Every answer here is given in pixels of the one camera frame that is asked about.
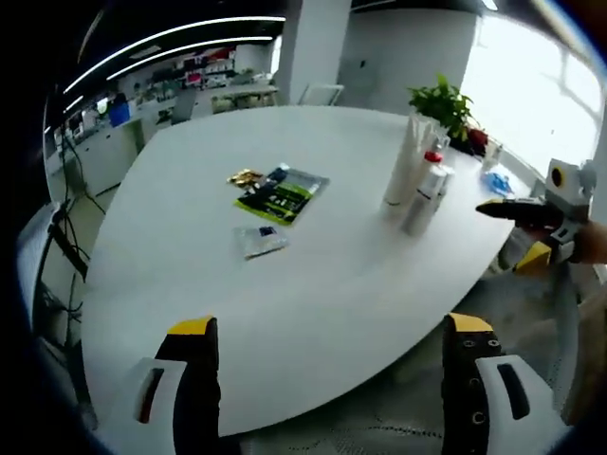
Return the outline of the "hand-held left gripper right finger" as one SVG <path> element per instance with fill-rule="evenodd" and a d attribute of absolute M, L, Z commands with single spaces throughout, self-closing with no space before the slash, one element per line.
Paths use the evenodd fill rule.
<path fill-rule="evenodd" d="M 450 313 L 442 343 L 444 454 L 547 454 L 558 413 L 547 383 L 481 318 Z"/>

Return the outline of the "person's right hand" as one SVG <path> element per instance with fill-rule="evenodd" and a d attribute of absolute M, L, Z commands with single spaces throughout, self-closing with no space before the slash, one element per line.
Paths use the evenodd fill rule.
<path fill-rule="evenodd" d="M 607 228 L 588 221 L 574 236 L 574 249 L 568 259 L 574 264 L 607 264 Z"/>

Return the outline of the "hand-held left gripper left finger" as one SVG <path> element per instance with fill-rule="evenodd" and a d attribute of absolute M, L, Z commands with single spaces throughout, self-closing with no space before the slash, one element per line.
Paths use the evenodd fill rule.
<path fill-rule="evenodd" d="M 171 327 L 146 358 L 134 417 L 135 447 L 146 454 L 219 452 L 218 325 L 214 316 Z"/>

